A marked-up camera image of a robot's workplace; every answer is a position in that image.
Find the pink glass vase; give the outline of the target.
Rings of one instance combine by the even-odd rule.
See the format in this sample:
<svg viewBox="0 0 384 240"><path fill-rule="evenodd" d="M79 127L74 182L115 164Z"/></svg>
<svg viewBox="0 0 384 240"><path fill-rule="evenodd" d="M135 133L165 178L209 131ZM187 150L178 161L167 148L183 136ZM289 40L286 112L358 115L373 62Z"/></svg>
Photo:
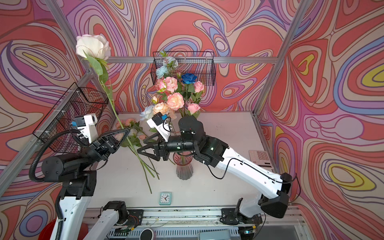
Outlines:
<svg viewBox="0 0 384 240"><path fill-rule="evenodd" d="M192 160L193 153L190 151L173 154L173 161L177 166L176 174L179 179L188 180L193 176Z"/></svg>

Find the cream peony flower stem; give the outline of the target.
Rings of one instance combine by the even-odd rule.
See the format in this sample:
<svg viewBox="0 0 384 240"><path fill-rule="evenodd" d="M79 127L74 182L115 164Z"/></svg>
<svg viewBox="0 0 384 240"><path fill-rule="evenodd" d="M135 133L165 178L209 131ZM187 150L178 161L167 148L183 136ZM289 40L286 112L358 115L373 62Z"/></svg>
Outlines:
<svg viewBox="0 0 384 240"><path fill-rule="evenodd" d="M153 96L152 103L154 104L152 108L152 114L161 113L163 116L167 115L171 119L175 120L177 118L175 112L167 105L165 102L161 102L157 96Z"/></svg>

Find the pink peony flower stem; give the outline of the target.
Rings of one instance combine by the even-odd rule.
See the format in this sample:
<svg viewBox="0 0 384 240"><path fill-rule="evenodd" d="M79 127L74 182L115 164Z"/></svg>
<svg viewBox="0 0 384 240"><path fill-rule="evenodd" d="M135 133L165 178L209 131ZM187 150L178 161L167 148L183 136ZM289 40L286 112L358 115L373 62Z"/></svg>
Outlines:
<svg viewBox="0 0 384 240"><path fill-rule="evenodd" d="M168 96L167 105L171 110L178 111L184 107L185 101L180 93L173 93Z"/></svg>

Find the small pink rose stem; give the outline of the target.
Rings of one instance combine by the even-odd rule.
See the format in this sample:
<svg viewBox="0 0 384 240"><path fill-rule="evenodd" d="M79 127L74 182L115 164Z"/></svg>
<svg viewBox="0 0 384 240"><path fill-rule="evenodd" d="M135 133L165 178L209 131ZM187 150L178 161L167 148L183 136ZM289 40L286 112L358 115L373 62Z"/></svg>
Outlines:
<svg viewBox="0 0 384 240"><path fill-rule="evenodd" d="M200 112L201 112L201 107L196 103L189 104L187 107L187 114L189 116L195 117L196 119L199 117Z"/></svg>

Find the red pink rose stem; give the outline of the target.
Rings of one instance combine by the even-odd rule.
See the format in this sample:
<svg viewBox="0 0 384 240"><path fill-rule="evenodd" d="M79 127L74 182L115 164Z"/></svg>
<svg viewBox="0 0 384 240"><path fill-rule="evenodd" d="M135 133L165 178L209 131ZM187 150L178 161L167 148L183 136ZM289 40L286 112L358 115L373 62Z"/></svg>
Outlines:
<svg viewBox="0 0 384 240"><path fill-rule="evenodd" d="M155 87L157 89L157 92L162 93L167 90L167 85L165 83L164 79L157 79L155 83Z"/></svg>

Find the large peach rose stem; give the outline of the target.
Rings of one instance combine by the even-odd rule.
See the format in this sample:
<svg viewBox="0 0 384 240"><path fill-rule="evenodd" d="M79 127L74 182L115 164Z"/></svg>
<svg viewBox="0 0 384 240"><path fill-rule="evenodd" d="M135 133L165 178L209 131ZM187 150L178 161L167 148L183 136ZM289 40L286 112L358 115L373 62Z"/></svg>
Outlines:
<svg viewBox="0 0 384 240"><path fill-rule="evenodd" d="M176 78L166 77L163 82L166 90L172 94L178 89L178 80Z"/></svg>

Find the blue rose stem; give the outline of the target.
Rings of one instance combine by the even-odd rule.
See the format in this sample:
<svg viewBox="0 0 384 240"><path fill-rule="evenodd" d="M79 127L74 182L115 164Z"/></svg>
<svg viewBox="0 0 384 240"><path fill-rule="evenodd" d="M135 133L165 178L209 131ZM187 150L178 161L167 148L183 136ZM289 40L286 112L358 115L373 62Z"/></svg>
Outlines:
<svg viewBox="0 0 384 240"><path fill-rule="evenodd" d="M192 93L195 92L195 82L197 81L197 76L194 74L184 74L182 75L182 95L189 99Z"/></svg>

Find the pale blue flower stem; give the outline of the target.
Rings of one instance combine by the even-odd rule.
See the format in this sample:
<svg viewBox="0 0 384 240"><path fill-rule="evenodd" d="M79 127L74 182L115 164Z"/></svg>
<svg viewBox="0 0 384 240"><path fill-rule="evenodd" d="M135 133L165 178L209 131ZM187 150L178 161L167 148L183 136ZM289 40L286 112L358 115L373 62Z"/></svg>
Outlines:
<svg viewBox="0 0 384 240"><path fill-rule="evenodd" d="M174 57L162 50L156 54L155 65L157 79L165 79L172 76L179 63Z"/></svg>

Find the cream white rose stem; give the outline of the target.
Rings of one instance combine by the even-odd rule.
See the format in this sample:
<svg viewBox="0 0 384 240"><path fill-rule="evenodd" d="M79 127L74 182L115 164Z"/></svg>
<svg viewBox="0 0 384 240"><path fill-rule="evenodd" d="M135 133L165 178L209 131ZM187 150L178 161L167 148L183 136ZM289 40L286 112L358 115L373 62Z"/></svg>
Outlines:
<svg viewBox="0 0 384 240"><path fill-rule="evenodd" d="M109 104L111 105L113 114L117 118L119 115L116 111L115 99L113 96L113 87L108 73L108 58L111 55L111 47L109 41L102 35L82 35L76 37L76 54L82 59L88 61L90 67L97 75L101 88L107 95ZM152 188L149 183L149 173L145 175L150 193Z"/></svg>

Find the white ribbed vase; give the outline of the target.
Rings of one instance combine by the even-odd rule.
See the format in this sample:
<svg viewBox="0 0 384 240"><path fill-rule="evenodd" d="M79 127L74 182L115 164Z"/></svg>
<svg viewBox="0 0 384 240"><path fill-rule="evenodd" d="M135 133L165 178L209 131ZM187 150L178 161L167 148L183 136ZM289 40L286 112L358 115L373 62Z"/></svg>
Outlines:
<svg viewBox="0 0 384 240"><path fill-rule="evenodd" d="M180 111L181 117L184 118L187 114L184 111Z"/></svg>

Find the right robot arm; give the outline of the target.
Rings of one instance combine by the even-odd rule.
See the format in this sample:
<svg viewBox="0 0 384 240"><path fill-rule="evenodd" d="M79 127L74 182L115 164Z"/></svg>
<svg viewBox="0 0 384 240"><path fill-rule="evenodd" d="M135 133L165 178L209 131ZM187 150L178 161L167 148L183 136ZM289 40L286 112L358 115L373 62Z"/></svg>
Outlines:
<svg viewBox="0 0 384 240"><path fill-rule="evenodd" d="M156 133L144 140L138 154L155 161L168 160L170 153L190 152L193 158L208 168L219 168L231 173L259 191L250 201L242 201L238 207L241 215L251 218L265 213L282 219L289 206L289 192L295 180L290 174L270 172L238 154L227 143L208 136L204 125L193 116L179 120L180 134L173 136L168 123L169 116L155 114L147 124Z"/></svg>

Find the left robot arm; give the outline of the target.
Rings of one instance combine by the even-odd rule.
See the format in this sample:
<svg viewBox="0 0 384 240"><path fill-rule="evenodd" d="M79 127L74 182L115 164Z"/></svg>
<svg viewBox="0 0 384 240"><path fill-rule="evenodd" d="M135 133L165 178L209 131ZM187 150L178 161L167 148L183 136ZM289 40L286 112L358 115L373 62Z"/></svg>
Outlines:
<svg viewBox="0 0 384 240"><path fill-rule="evenodd" d="M97 137L77 152L42 159L44 152L64 135L79 134L79 130L66 130L46 141L29 169L29 178L35 183L60 183L62 189L55 201L57 220L52 232L53 240L76 240L85 210L94 195L97 172L88 170L94 163L108 161L128 137L129 129L113 130Z"/></svg>

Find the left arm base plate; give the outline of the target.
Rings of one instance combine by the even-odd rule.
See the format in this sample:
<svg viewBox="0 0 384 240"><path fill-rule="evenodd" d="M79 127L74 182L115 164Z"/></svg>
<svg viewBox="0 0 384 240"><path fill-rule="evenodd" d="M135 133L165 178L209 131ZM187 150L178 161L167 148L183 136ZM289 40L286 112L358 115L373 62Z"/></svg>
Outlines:
<svg viewBox="0 0 384 240"><path fill-rule="evenodd" d="M138 227L142 224L143 218L143 209L127 209L127 216L123 218L124 221L118 221L114 227Z"/></svg>

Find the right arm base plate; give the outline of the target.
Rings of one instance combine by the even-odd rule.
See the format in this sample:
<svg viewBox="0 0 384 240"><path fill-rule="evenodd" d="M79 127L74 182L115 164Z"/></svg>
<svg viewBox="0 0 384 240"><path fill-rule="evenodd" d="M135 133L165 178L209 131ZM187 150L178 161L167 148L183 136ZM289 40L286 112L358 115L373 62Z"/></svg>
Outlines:
<svg viewBox="0 0 384 240"><path fill-rule="evenodd" d="M263 223L260 214L254 215L251 218L242 215L236 208L222 208L219 221L224 225L235 226L239 224L252 224L258 226Z"/></svg>

